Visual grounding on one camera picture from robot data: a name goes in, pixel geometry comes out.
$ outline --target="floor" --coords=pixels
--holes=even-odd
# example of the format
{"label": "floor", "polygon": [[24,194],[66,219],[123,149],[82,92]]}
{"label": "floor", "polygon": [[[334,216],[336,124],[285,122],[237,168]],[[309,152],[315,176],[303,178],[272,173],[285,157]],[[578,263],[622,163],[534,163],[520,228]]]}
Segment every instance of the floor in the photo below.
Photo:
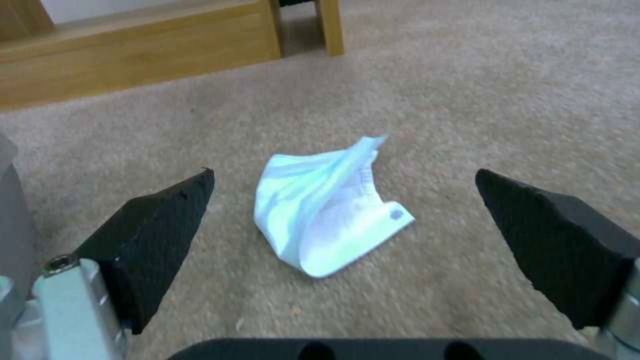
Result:
{"label": "floor", "polygon": [[[640,2],[343,8],[342,57],[325,56],[301,4],[285,10],[282,61],[1,114],[38,260],[74,249],[127,199],[212,167],[191,253],[131,359],[233,336],[585,344],[520,273],[473,177],[487,167],[578,195],[640,235]],[[277,260],[252,222],[267,159],[381,134],[378,190],[416,223],[328,279]]]}

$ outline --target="carpet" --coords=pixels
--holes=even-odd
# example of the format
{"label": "carpet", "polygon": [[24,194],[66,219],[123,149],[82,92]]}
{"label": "carpet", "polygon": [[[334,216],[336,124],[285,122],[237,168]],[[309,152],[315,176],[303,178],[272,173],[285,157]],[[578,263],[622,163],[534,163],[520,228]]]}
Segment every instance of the carpet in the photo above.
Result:
{"label": "carpet", "polygon": [[[577,195],[640,234],[640,3],[344,0],[347,53],[312,3],[283,9],[287,57],[3,113],[40,232],[73,250],[127,199],[199,171],[216,189],[191,252],[131,359],[219,337],[531,337],[586,344],[517,268],[474,187],[486,167]],[[275,152],[388,134],[383,200],[416,222],[313,280],[253,224]]]}

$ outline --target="white wall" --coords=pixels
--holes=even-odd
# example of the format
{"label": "white wall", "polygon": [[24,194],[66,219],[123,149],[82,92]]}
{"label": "white wall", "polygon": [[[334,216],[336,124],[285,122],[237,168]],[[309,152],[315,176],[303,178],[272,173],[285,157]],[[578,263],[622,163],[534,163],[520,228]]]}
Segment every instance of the white wall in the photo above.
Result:
{"label": "white wall", "polygon": [[41,0],[54,23],[109,15],[175,0]]}

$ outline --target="wooden furniture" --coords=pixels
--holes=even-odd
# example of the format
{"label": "wooden furniture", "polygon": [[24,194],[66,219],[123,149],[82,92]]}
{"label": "wooden furniture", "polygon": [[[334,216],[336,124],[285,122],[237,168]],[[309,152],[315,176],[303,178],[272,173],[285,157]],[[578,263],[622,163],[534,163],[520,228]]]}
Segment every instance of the wooden furniture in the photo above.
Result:
{"label": "wooden furniture", "polygon": [[[316,6],[329,54],[342,54],[339,0]],[[40,0],[0,0],[0,15],[0,110],[282,56],[278,0],[180,0],[55,26]]]}
{"label": "wooden furniture", "polygon": [[315,2],[327,52],[331,56],[344,54],[340,0],[315,0]]}

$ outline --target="wooden cabinet base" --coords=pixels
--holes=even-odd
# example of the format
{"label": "wooden cabinet base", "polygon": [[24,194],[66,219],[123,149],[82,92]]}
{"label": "wooden cabinet base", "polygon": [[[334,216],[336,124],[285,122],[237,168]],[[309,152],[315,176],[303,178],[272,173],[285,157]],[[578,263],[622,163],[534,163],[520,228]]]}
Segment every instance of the wooden cabinet base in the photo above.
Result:
{"label": "wooden cabinet base", "polygon": [[280,58],[276,1],[185,0],[0,44],[0,109]]}

